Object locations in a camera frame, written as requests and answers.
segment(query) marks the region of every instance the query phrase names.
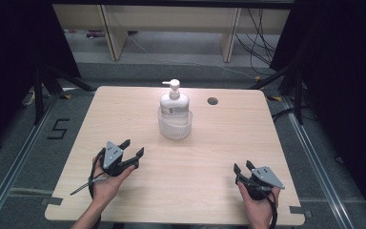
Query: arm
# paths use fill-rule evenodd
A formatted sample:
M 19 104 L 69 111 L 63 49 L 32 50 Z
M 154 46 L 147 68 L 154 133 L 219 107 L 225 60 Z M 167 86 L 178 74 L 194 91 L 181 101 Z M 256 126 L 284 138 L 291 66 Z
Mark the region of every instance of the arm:
M 72 228 L 92 228 L 107 205 L 117 195 L 121 183 L 134 169 L 135 166 L 132 165 L 117 177 L 109 177 L 106 180 L 95 182 L 93 184 L 93 200 L 91 201 L 91 205 L 89 205 L 88 209 L 82 214 Z M 100 165 L 96 163 L 94 175 L 97 176 L 101 173 L 103 173 L 103 170 L 100 168 Z
M 237 182 L 239 192 L 242 195 L 245 208 L 246 217 L 253 229 L 268 229 L 270 220 L 272 219 L 273 212 L 272 207 L 267 199 L 254 200 L 249 194 L 243 183 Z M 275 201 L 275 207 L 278 206 L 278 195 L 280 189 L 274 187 L 272 192 L 269 194 L 269 199 Z

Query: clear plastic bottle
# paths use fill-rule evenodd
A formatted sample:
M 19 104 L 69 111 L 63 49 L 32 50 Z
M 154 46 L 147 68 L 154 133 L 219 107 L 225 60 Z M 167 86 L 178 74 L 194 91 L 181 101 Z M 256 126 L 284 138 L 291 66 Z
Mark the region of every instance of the clear plastic bottle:
M 162 118 L 168 124 L 173 126 L 185 126 L 189 124 L 189 104 L 190 99 L 181 94 L 179 91 L 180 82 L 173 79 L 170 82 L 162 82 L 169 84 L 171 90 L 168 94 L 160 97 L 160 110 Z

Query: wooden table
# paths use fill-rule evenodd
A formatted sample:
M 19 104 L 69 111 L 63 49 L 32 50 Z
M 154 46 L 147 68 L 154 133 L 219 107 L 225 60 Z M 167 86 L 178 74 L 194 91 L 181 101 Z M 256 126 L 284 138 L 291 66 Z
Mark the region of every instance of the wooden table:
M 101 87 L 91 103 L 53 192 L 61 205 L 49 205 L 46 218 L 77 220 L 91 202 L 86 188 L 92 158 L 108 140 L 132 144 L 124 159 L 145 147 L 140 167 L 125 180 L 102 220 L 184 224 L 248 224 L 234 184 L 234 163 L 249 176 L 245 163 L 268 165 L 286 186 L 280 194 L 278 225 L 301 225 L 291 214 L 299 199 L 275 125 L 261 91 L 187 89 L 193 127 L 181 140 L 164 137 L 158 127 L 159 98 L 169 88 Z M 210 105 L 210 97 L 218 99 Z

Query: aluminum rail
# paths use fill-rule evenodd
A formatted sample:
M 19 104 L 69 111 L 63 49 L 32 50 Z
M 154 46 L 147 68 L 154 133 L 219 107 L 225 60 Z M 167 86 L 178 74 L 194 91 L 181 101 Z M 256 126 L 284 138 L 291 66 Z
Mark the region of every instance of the aluminum rail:
M 293 104 L 288 97 L 283 97 L 283 102 L 285 109 L 293 107 Z M 328 200 L 332 211 L 334 212 L 335 219 L 337 220 L 339 227 L 344 229 L 355 228 L 349 217 L 346 207 L 337 193 L 335 186 L 331 182 L 322 163 L 320 162 L 319 156 L 317 155 L 311 140 L 308 138 L 303 125 L 299 125 L 294 114 L 289 114 L 289 116 L 295 132 L 298 135 L 302 147 L 304 148 L 304 151 L 315 172 L 316 178 L 319 181 L 320 187 L 322 188 L 322 191 Z
M 14 182 L 17 180 L 17 178 L 20 175 L 20 172 L 22 171 L 23 166 L 25 165 L 31 150 L 39 137 L 41 130 L 44 127 L 44 124 L 47 121 L 48 116 L 50 115 L 50 112 L 52 110 L 53 105 L 55 102 L 59 99 L 59 94 L 52 94 L 49 102 L 46 106 L 46 112 L 41 117 L 40 121 L 35 124 L 29 135 L 26 139 L 25 143 L 23 144 L 21 150 L 17 154 L 15 160 L 13 161 L 12 165 L 10 166 L 6 176 L 2 180 L 0 184 L 0 210 L 5 203 L 6 198 L 8 197 L 8 194 L 10 192 L 11 187 L 13 186 Z

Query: pump nozzle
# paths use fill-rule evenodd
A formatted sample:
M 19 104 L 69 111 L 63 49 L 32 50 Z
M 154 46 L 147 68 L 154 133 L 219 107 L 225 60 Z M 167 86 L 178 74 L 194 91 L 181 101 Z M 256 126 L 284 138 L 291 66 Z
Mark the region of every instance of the pump nozzle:
M 162 84 L 169 84 L 171 85 L 171 89 L 177 90 L 180 87 L 180 81 L 177 79 L 173 79 L 170 82 L 168 81 L 163 81 Z

